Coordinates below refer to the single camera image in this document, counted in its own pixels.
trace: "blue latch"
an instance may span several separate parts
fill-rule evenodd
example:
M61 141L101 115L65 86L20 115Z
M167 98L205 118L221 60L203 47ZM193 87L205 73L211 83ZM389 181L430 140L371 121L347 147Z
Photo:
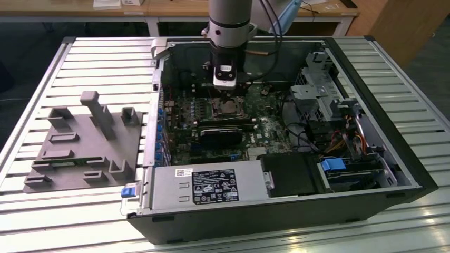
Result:
M125 187L121 189L120 196L122 198L132 198L136 196L136 187Z
M341 158L328 158L320 162L321 168L324 171L327 170L344 170L345 164L343 163Z

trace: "desk leg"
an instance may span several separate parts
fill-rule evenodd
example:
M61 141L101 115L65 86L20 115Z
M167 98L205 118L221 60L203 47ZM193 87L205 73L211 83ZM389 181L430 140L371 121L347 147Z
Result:
M157 17L145 17L148 32L150 37L158 37L160 31L157 30L157 23L158 18Z
M341 17L332 36L344 36L348 31L353 17Z

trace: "red wire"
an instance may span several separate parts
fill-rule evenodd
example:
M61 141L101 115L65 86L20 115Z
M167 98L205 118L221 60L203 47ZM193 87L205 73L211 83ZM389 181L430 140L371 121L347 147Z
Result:
M331 143L332 143L332 140L333 140L333 138L335 138L336 133L340 133L340 130L333 131L333 133L332 133L332 135L331 135Z

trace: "motherboard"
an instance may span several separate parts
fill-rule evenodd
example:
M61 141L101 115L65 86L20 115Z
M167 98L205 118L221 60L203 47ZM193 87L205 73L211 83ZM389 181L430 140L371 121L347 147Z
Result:
M165 102L172 165L256 160L291 152L280 118L283 93L264 84L225 100L181 91Z

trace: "barcode sticker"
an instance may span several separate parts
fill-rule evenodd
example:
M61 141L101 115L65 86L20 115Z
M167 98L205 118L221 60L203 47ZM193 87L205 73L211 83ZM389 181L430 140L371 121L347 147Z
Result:
M175 177L189 177L192 176L192 169L176 169Z

